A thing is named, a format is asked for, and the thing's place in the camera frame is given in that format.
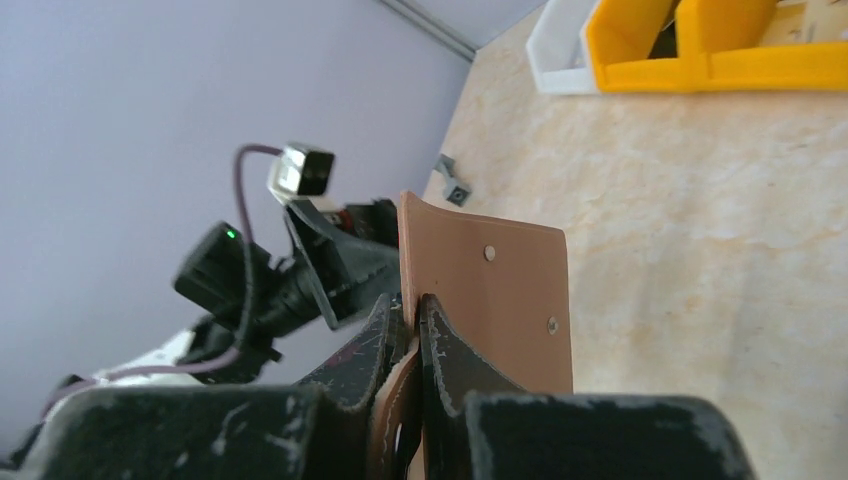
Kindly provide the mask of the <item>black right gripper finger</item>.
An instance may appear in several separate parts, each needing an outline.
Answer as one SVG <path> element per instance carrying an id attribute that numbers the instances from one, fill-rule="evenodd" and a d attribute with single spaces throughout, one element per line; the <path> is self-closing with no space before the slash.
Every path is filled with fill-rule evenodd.
<path id="1" fill-rule="evenodd" d="M 397 297 L 382 294 L 359 333 L 296 384 L 320 388 L 342 410 L 362 410 L 384 383 L 397 352 Z"/>

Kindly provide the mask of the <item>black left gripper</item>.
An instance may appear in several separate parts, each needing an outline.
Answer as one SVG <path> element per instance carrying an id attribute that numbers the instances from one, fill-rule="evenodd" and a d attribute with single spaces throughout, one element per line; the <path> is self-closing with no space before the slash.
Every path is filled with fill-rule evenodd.
<path id="1" fill-rule="evenodd" d="M 335 211 L 294 200 L 285 213 L 296 256 L 308 266 L 316 305 L 330 329 L 355 322 L 380 295 L 400 292 L 398 217 L 391 200 Z M 418 321 L 427 477 L 528 479 L 530 448 L 522 429 L 482 425 L 502 422 L 527 391 L 456 332 L 436 295 L 420 299 Z"/>

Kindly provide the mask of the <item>brown leather card holder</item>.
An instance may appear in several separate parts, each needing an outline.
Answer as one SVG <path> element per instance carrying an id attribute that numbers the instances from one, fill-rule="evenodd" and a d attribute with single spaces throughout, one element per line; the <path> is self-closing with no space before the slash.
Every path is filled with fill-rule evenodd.
<path id="1" fill-rule="evenodd" d="M 429 479 L 420 299 L 436 295 L 456 332 L 527 393 L 569 394 L 566 238 L 554 228 L 440 209 L 409 192 L 398 226 L 401 354 L 375 396 L 365 475 Z"/>

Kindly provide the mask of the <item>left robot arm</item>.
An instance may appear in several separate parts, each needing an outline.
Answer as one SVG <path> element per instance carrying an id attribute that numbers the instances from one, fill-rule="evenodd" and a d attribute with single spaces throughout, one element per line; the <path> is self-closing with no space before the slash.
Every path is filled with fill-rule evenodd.
<path id="1" fill-rule="evenodd" d="M 204 310 L 130 377 L 72 376 L 1 466 L 5 479 L 394 479 L 400 428 L 379 412 L 409 335 L 389 200 L 322 212 L 290 203 L 291 256 L 273 262 L 227 223 L 181 266 Z M 311 321 L 361 331 L 291 385 L 261 385 L 274 341 Z"/>

